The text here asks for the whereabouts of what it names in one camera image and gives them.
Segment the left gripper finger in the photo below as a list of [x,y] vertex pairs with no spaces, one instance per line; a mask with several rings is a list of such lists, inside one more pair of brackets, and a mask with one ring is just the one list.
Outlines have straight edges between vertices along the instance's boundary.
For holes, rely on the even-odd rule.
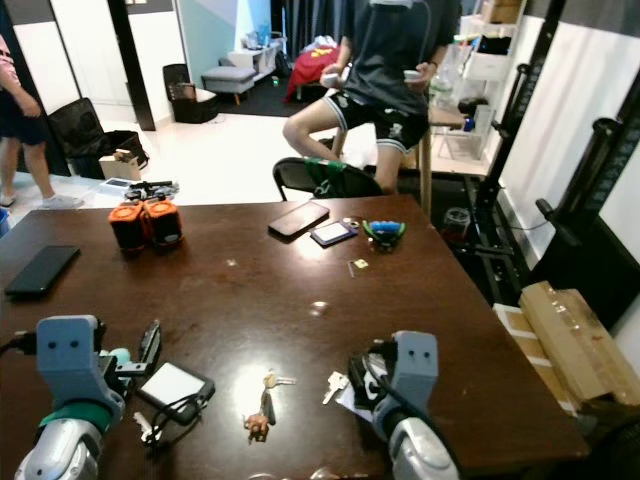
[[163,340],[163,334],[161,334],[160,321],[152,321],[140,342],[140,360],[137,364],[140,365],[142,374],[151,374],[155,370],[157,357],[161,351],[161,340]]

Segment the keys with brown toy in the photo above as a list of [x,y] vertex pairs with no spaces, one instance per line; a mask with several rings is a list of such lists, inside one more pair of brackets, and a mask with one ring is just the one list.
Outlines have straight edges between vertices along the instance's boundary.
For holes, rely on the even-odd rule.
[[273,399],[273,389],[282,385],[294,385],[297,380],[282,376],[279,372],[269,370],[262,379],[262,392],[259,397],[259,411],[251,413],[243,421],[244,429],[248,431],[248,442],[265,442],[268,439],[271,426],[276,424],[276,413]]

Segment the silver key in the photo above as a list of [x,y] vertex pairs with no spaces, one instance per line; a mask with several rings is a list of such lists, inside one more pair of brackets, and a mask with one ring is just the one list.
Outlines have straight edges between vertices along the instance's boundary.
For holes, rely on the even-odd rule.
[[133,412],[132,419],[141,429],[140,439],[146,447],[155,447],[159,443],[160,435],[163,434],[163,430],[160,426],[152,424],[152,421],[148,419],[148,416],[142,412]]
[[328,381],[328,389],[326,389],[323,403],[330,404],[348,387],[349,379],[343,372],[332,372],[326,381]]

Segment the orange black battery pack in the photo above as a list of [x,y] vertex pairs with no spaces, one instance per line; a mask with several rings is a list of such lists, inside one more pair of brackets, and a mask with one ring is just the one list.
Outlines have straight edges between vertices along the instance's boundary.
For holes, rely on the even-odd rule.
[[140,251],[150,243],[145,225],[145,207],[137,202],[115,206],[110,211],[108,223],[122,251]]
[[143,205],[152,243],[157,247],[170,247],[183,241],[180,212],[168,198],[150,198]]

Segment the black smartphone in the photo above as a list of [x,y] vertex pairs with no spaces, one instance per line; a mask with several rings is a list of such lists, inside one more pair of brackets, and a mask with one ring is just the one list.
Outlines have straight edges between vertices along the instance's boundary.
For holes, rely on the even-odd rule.
[[67,244],[51,244],[42,248],[12,282],[6,285],[4,293],[15,298],[45,296],[79,252],[81,250],[78,247]]
[[314,228],[320,221],[328,219],[329,215],[329,207],[308,201],[270,221],[268,232],[280,238],[296,238],[308,229]]

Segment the blue-edged card holder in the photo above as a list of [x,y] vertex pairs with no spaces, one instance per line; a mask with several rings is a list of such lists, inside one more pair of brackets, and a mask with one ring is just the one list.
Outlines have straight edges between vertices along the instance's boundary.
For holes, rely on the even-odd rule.
[[360,234],[361,221],[358,220],[340,220],[329,221],[320,227],[316,227],[308,233],[308,237],[321,248],[330,248],[334,244],[347,241]]

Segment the blue and green gadget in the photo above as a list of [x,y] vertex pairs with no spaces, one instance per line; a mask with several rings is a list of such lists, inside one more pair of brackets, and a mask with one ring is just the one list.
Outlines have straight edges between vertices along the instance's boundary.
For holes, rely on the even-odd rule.
[[390,252],[401,243],[407,225],[402,221],[362,221],[362,228],[378,250]]

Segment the round glass jar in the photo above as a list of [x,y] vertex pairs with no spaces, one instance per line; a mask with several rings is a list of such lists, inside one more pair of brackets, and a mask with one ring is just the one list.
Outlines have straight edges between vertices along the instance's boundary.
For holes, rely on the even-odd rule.
[[443,214],[440,234],[447,242],[465,243],[471,223],[472,214],[467,207],[449,207]]

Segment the black folding chair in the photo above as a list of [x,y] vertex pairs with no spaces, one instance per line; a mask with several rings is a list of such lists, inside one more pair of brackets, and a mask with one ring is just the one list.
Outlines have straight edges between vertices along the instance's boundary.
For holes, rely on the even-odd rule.
[[360,198],[384,195],[364,170],[346,163],[329,163],[319,157],[283,157],[271,168],[276,189],[310,192],[315,198]]

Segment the wooden side table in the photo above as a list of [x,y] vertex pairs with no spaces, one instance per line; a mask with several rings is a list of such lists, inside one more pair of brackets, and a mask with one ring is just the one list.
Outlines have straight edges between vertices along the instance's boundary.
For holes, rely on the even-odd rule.
[[419,146],[416,147],[417,166],[419,166],[420,205],[424,214],[431,219],[433,211],[433,129],[435,127],[461,128],[465,125],[465,116],[456,108],[428,109],[428,129],[424,132]]

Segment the black low chair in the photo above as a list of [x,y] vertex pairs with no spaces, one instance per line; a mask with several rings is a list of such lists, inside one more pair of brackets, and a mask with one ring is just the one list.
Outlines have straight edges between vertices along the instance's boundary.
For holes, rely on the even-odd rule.
[[163,78],[174,122],[204,124],[216,118],[218,101],[215,93],[193,83],[186,64],[165,65]]

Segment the person in pink shirt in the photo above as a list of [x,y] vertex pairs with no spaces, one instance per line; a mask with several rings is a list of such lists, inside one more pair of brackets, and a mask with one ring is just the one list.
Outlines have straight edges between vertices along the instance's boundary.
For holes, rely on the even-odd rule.
[[44,131],[38,125],[42,109],[35,97],[24,90],[20,83],[5,38],[0,40],[0,86],[1,206],[10,207],[17,200],[13,180],[18,168],[19,148],[22,148],[29,174],[40,189],[42,207],[78,209],[83,205],[81,198],[58,195],[52,188],[49,163],[45,157]]

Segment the clear water bottle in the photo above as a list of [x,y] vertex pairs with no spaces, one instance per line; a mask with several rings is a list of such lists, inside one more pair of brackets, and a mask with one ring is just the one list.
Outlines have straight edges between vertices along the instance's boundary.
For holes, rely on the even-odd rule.
[[428,86],[428,100],[431,108],[444,109],[452,100],[453,81],[448,65],[440,64]]

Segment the person in black clothes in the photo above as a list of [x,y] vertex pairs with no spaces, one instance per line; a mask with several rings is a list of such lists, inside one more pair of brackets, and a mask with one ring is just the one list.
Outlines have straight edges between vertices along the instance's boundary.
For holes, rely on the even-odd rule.
[[314,133],[374,124],[381,191],[397,191],[403,156],[429,127],[428,86],[460,28],[461,0],[346,0],[338,59],[325,73],[343,74],[333,95],[289,116],[283,136],[305,157],[339,156]]

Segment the white storage shelf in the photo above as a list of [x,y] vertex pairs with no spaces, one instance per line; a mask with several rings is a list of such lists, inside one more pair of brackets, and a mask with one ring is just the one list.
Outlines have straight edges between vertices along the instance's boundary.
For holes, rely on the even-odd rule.
[[509,41],[516,24],[489,22],[484,0],[463,1],[460,29],[454,36],[445,65],[453,81],[449,108],[465,118],[461,128],[440,128],[442,138],[433,145],[445,172],[480,173],[488,168],[484,148],[493,132],[500,91],[509,67]]

